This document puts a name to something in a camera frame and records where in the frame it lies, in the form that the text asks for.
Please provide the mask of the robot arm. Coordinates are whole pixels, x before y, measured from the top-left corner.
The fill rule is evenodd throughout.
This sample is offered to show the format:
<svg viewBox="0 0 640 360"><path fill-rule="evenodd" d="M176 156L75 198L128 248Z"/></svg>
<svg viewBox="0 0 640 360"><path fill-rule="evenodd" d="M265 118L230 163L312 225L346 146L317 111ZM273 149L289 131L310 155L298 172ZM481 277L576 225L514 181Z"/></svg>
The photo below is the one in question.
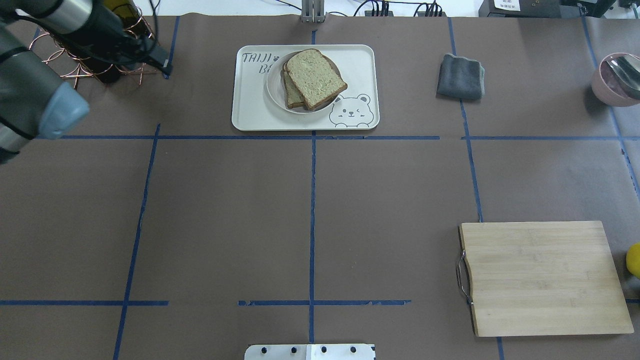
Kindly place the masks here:
<svg viewBox="0 0 640 360"><path fill-rule="evenodd" d="M48 30L75 54L115 66L146 63L170 75L169 53L155 39L127 34L121 19L100 0L1 2L1 163L32 139L59 139L89 113L89 103L29 50L7 25L18 20Z"/></svg>

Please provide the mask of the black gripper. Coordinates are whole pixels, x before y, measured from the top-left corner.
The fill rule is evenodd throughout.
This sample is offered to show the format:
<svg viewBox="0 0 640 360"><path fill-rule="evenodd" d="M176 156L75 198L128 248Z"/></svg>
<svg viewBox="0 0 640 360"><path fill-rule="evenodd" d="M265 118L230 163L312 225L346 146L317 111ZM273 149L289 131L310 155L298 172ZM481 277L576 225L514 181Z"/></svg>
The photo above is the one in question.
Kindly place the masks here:
<svg viewBox="0 0 640 360"><path fill-rule="evenodd" d="M66 34L66 40L89 55L96 55L99 60L126 67L147 63L163 75L171 75L173 66L164 48L151 50L151 39L135 38L125 32L121 19L102 2L91 2L90 5L85 23Z"/></svg>

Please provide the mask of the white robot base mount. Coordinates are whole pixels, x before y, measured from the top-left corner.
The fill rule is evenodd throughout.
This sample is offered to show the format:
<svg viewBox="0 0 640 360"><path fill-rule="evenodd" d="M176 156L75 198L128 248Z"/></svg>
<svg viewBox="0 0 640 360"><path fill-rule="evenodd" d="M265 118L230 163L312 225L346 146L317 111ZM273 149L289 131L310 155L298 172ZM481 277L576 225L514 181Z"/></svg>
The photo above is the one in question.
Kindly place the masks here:
<svg viewBox="0 0 640 360"><path fill-rule="evenodd" d="M254 344L247 347L245 360L375 360L374 344Z"/></svg>

